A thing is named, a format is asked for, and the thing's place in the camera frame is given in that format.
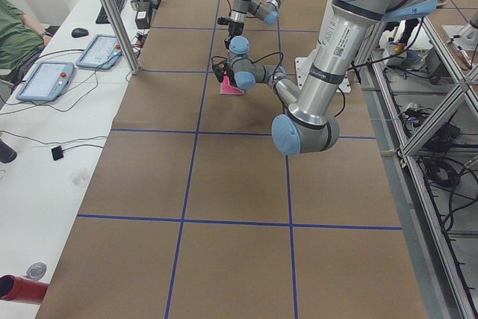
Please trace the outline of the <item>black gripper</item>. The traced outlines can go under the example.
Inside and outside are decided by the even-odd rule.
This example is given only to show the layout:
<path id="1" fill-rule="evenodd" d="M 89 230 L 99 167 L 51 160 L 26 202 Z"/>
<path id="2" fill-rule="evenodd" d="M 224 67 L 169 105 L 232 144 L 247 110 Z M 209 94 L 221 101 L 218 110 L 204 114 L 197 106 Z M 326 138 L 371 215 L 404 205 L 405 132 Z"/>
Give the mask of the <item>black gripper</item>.
<path id="1" fill-rule="evenodd" d="M 223 80 L 230 87 L 237 87 L 237 84 L 234 79 L 234 71 L 229 67 L 225 66 L 223 70 Z"/>
<path id="2" fill-rule="evenodd" d="M 242 35 L 243 27 L 244 27 L 243 22 L 236 22 L 236 21 L 230 20 L 229 26 L 228 26 L 229 37 L 233 38 L 233 37 Z"/>

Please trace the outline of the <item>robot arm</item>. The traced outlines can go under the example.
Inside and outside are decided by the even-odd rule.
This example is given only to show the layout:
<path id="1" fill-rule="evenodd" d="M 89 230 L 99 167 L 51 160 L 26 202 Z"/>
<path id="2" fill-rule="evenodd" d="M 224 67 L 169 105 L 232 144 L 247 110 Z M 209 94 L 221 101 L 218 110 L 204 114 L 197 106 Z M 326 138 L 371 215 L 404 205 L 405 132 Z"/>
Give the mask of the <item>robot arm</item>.
<path id="1" fill-rule="evenodd" d="M 273 25 L 279 18 L 279 8 L 285 0 L 232 0 L 229 15 L 217 19 L 217 24 L 228 26 L 226 46 L 231 40 L 242 35 L 247 15 L 261 20 L 266 25 Z"/>
<path id="2" fill-rule="evenodd" d="M 286 107 L 272 122 L 276 148 L 285 155 L 321 152 L 332 147 L 339 135 L 338 122 L 327 108 L 366 37 L 377 22 L 414 19 L 430 14 L 438 0 L 332 0 L 331 19 L 324 19 L 316 53 L 302 87 L 296 86 L 276 66 L 254 64 L 249 41 L 242 36 L 247 14 L 267 23 L 278 19 L 284 0 L 235 0 L 228 21 L 229 50 L 226 69 L 236 87 L 247 90 L 267 84 Z"/>

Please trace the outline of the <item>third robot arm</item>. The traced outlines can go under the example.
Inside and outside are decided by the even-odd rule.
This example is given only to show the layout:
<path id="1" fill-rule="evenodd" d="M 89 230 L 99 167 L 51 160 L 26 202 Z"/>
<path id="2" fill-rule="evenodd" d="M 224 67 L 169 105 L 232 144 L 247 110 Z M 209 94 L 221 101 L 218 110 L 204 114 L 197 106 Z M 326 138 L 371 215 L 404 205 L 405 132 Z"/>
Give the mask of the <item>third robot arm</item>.
<path id="1" fill-rule="evenodd" d="M 459 30 L 459 38 L 470 44 L 477 44 L 478 12 L 476 12 L 468 24 Z"/>

